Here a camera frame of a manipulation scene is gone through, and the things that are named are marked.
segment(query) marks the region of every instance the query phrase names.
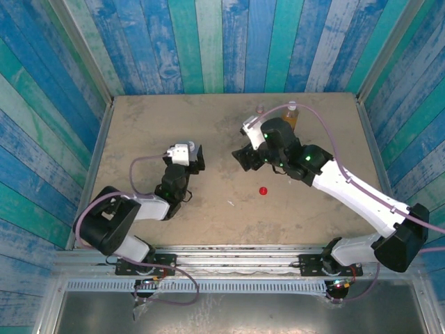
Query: table surface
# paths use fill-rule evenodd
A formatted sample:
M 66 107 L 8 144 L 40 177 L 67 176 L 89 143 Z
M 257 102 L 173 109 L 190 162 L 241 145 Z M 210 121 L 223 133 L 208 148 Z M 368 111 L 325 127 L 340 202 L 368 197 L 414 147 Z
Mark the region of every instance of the table surface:
M 193 199 L 169 221 L 134 222 L 131 233 L 141 239 L 154 245 L 324 244 L 334 237 L 374 232 L 328 194 L 275 175 L 270 166 L 244 172 L 232 157 L 232 151 L 248 143 L 239 129 L 258 104 L 269 109 L 290 100 L 318 110 L 346 168 L 379 187 L 352 94 L 144 95 L 117 98 L 93 196 L 107 185 L 130 192 L 133 159 L 192 140 L 203 145 L 206 162 L 204 172 L 191 175 Z M 300 111 L 296 136 L 302 144 L 332 152 L 326 133 L 308 111 Z M 160 159 L 138 163 L 133 174 L 138 190 L 153 191 L 164 169 Z M 261 186 L 268 189 L 267 195 L 259 194 Z

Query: wood plank wall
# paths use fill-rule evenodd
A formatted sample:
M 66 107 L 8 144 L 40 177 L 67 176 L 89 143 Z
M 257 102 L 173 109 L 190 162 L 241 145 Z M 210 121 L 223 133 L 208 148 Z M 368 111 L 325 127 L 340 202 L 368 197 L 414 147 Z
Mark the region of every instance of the wood plank wall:
M 445 1 L 425 0 L 365 101 L 395 196 L 445 228 Z M 430 230 L 427 247 L 445 246 Z M 445 305 L 445 253 L 424 255 Z
M 48 1 L 0 1 L 1 333 L 32 331 L 105 107 Z
M 406 0 L 65 0 L 112 95 L 356 93 Z

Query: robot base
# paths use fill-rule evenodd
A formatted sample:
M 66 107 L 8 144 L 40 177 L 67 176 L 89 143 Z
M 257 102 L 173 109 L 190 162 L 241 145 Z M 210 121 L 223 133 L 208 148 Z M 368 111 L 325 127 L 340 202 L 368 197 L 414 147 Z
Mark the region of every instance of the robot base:
M 312 276 L 363 276 L 363 270 L 360 263 L 352 264 L 349 267 L 336 267 L 335 273 L 329 273 L 326 268 L 323 267 L 323 261 L 320 254 L 301 254 L 298 256 L 298 264 L 293 267 L 300 268 L 300 274 L 303 277 Z
M 156 254 L 154 256 L 153 263 L 164 264 L 166 266 L 175 267 L 176 266 L 176 254 Z M 116 262 L 115 274 L 117 276 L 136 276 L 136 275 L 150 275 L 150 276 L 174 276 L 175 271 L 171 269 L 166 269 L 166 274 L 161 268 L 149 268 L 136 266 L 134 264 L 128 263 L 122 259 L 118 259 Z

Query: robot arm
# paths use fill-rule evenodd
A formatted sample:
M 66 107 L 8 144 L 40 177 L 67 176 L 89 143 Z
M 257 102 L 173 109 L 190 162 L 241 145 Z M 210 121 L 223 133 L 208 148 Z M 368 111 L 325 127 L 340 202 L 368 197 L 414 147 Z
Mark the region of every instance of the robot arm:
M 274 171 L 282 168 L 289 177 L 335 197 L 376 230 L 375 234 L 369 236 L 332 240 L 322 254 L 325 269 L 336 273 L 338 267 L 379 261 L 391 270 L 406 271 L 428 238 L 428 230 L 389 211 L 361 192 L 342 175 L 330 153 L 316 145 L 301 145 L 290 125 L 281 118 L 260 120 L 249 127 L 255 120 L 254 116 L 247 119 L 241 129 L 241 133 L 249 137 L 250 144 L 232 153 L 244 170 L 258 170 L 264 164 L 272 165 Z M 428 221 L 429 212 L 422 205 L 409 208 L 405 203 L 380 193 L 350 172 L 346 173 L 360 186 L 393 207 Z
M 93 207 L 82 221 L 80 237 L 104 255 L 117 255 L 136 262 L 152 263 L 154 248 L 128 235 L 131 224 L 141 219 L 167 221 L 185 202 L 190 175 L 205 169 L 202 146 L 178 143 L 167 150 L 161 183 L 149 196 L 122 193 L 106 186 L 95 200 L 108 198 Z

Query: plastic bottle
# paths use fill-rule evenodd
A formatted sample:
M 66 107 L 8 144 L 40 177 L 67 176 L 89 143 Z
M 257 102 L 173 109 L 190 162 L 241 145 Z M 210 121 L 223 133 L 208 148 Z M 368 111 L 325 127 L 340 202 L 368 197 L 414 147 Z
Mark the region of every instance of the plastic bottle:
M 281 118 L 288 122 L 291 125 L 292 131 L 295 130 L 295 126 L 297 124 L 299 111 L 297 110 L 297 106 L 288 106 L 287 109 L 283 111 Z

